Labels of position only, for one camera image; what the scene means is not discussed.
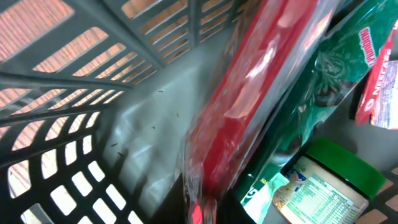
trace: red label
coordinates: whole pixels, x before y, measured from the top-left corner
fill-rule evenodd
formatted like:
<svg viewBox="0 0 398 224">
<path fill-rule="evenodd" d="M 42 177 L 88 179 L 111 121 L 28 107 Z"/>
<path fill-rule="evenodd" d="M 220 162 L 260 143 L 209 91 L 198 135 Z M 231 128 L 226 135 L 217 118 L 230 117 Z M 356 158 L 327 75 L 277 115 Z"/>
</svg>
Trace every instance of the red label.
<svg viewBox="0 0 398 224">
<path fill-rule="evenodd" d="M 364 28 L 359 32 L 359 39 L 361 42 L 361 48 L 365 54 L 365 62 L 369 66 L 373 66 L 376 61 L 376 53 L 374 51 L 371 30 L 370 28 Z"/>
</svg>

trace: red package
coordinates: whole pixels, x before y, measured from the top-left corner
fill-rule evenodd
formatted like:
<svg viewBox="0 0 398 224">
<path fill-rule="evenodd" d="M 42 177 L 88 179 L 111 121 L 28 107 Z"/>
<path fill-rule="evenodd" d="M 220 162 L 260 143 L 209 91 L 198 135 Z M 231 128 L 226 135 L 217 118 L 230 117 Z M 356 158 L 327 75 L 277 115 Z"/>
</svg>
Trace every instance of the red package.
<svg viewBox="0 0 398 224">
<path fill-rule="evenodd" d="M 374 114 L 376 101 L 379 98 L 380 89 L 384 81 L 384 75 L 387 71 L 388 61 L 390 60 L 392 45 L 394 43 L 394 36 L 397 32 L 397 28 L 398 22 L 395 23 L 394 28 L 392 29 L 390 36 L 386 41 L 386 44 L 384 44 L 383 48 L 381 49 L 376 63 L 371 70 L 360 105 L 355 114 L 355 123 L 357 125 L 369 123 L 369 119 L 371 118 L 372 114 Z"/>
<path fill-rule="evenodd" d="M 183 181 L 191 222 L 202 222 L 199 213 L 205 223 L 215 220 L 217 200 L 244 168 L 254 140 L 311 56 L 336 3 L 264 0 L 252 21 L 240 21 L 250 24 L 243 41 L 185 138 Z"/>
</svg>

